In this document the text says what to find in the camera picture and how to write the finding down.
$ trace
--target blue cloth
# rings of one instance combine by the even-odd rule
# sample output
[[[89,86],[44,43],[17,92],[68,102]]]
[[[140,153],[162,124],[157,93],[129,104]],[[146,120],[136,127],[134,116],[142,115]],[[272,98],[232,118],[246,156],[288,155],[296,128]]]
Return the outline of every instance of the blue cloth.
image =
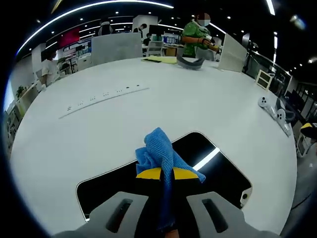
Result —
[[[164,173],[164,194],[161,201],[161,214],[158,223],[158,230],[172,226],[175,223],[175,217],[171,213],[170,199],[172,192],[171,173],[173,167],[186,169],[194,172],[203,182],[205,176],[187,165],[183,159],[173,150],[172,143],[162,131],[156,128],[153,132],[144,138],[146,147],[135,151],[139,164],[137,164],[137,174],[144,170],[161,167]]]

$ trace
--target white partition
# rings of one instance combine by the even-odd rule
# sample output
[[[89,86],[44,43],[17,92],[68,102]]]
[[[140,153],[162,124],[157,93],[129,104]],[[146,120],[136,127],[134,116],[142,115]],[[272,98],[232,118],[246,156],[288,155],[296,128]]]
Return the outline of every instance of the white partition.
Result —
[[[92,39],[92,65],[142,57],[140,33],[120,33]]]
[[[242,72],[247,50],[229,34],[224,38],[219,69]]]

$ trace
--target person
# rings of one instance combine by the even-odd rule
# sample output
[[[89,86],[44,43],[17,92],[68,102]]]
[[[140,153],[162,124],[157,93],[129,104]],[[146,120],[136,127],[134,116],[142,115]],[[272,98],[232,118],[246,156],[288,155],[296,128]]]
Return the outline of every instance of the person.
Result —
[[[66,58],[54,60],[55,57],[56,51],[48,52],[47,59],[42,62],[42,78],[40,79],[40,82],[46,86],[49,86],[60,79],[57,64],[65,61]]]
[[[195,18],[185,26],[182,37],[182,41],[185,43],[183,57],[195,58],[195,47],[204,50],[210,49],[216,52],[219,50],[219,48],[213,46],[209,40],[211,39],[210,32],[205,26],[202,26],[205,22],[208,21],[206,19],[200,19],[200,15],[196,15]]]
[[[144,39],[144,41],[143,41],[143,44],[144,44],[144,45],[146,45],[146,46],[149,45],[149,43],[150,43],[150,41],[151,41],[151,36],[152,36],[151,33],[148,33],[148,34],[147,34],[147,37],[146,37],[146,38]]]
[[[110,26],[110,22],[109,22],[108,18],[103,18],[100,22],[98,36],[109,35],[109,34],[112,34],[112,32],[113,32],[113,29]]]
[[[148,27],[147,24],[143,23],[141,26],[135,28],[133,32],[141,32],[141,38],[143,38],[142,30],[146,29],[147,27]]]

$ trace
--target led light strip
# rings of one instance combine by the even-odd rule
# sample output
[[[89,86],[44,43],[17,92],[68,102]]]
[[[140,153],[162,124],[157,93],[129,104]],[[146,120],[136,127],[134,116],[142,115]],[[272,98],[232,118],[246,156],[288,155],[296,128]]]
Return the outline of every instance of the led light strip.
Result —
[[[204,157],[202,160],[200,160],[198,162],[198,164],[196,164],[193,169],[198,171],[200,170],[205,164],[207,164],[213,157],[216,156],[216,154],[218,154],[219,152],[219,148],[215,148],[210,154],[208,154],[206,157]]]
[[[102,5],[102,4],[108,4],[108,3],[118,3],[118,2],[136,2],[136,3],[146,3],[146,4],[152,4],[152,5],[158,5],[158,6],[162,6],[162,7],[167,7],[167,8],[171,8],[173,9],[173,6],[170,5],[166,5],[166,4],[162,4],[162,3],[158,3],[158,2],[153,2],[153,1],[144,1],[144,0],[110,0],[110,1],[102,1],[102,2],[96,2],[96,3],[92,3],[92,4],[88,4],[85,6],[81,6],[78,8],[75,8],[71,11],[68,11],[56,18],[54,18],[53,20],[49,21],[48,23],[46,23],[44,26],[42,26],[41,28],[39,28],[36,32],[34,32],[23,44],[22,46],[19,48],[19,50],[17,51],[17,53],[15,55],[17,55],[22,49],[23,47],[25,47],[25,45],[33,38],[35,37],[38,33],[40,33],[44,28],[48,27],[49,25],[51,25],[52,23],[56,22],[57,20],[73,13],[73,12],[77,12],[80,11],[82,9],[85,8],[89,8],[89,7],[93,7],[93,6],[98,6],[98,5]]]
[[[79,37],[79,39],[85,38],[85,37],[87,37],[87,36],[93,36],[93,35],[94,35],[94,33],[93,33],[93,34],[86,35],[86,36]]]
[[[89,30],[92,30],[92,29],[96,29],[96,28],[99,28],[99,27],[100,26],[95,26],[95,27],[92,27],[92,28],[89,28],[89,29],[82,30],[79,33],[84,32],[84,31],[89,31]]]
[[[266,0],[269,12],[275,16],[275,11],[274,11],[274,7],[273,7],[273,3],[272,0]]]
[[[125,24],[133,24],[133,22],[114,23],[114,24],[110,24],[110,26],[114,26],[114,25],[125,25]]]
[[[177,30],[183,30],[183,28],[179,28],[179,27],[176,27],[176,26],[168,26],[168,25],[163,25],[163,24],[158,24],[158,26],[165,26],[165,27],[168,27],[168,28],[174,28],[174,29],[177,29]]]
[[[57,43],[57,41],[56,41],[56,42],[54,42],[53,44],[51,44],[51,45],[47,46],[47,47],[45,48],[45,50],[46,50],[46,49],[48,49],[49,47],[51,47],[51,46],[55,45],[56,43]]]
[[[213,26],[214,28],[216,28],[217,30],[221,31],[223,34],[226,34],[226,32],[222,29],[220,29],[219,27],[217,27],[216,25],[213,25],[212,23],[209,23],[210,26]]]
[[[274,48],[277,49],[277,37],[274,36]]]

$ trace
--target white device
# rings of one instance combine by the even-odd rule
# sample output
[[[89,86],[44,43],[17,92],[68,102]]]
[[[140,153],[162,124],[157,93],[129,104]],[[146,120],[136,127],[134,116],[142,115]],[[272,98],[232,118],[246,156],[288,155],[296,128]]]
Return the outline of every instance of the white device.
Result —
[[[274,107],[272,107],[269,103],[269,99],[265,96],[260,97],[258,100],[258,105],[263,108],[268,114],[270,114],[270,116],[276,120],[276,110],[274,109]]]
[[[276,117],[276,121],[277,123],[280,125],[280,127],[283,129],[283,131],[285,132],[285,134],[287,136],[291,135],[291,129],[289,127],[289,125],[286,123],[285,119],[286,119],[286,113],[284,109],[279,109],[277,110],[277,117]]]

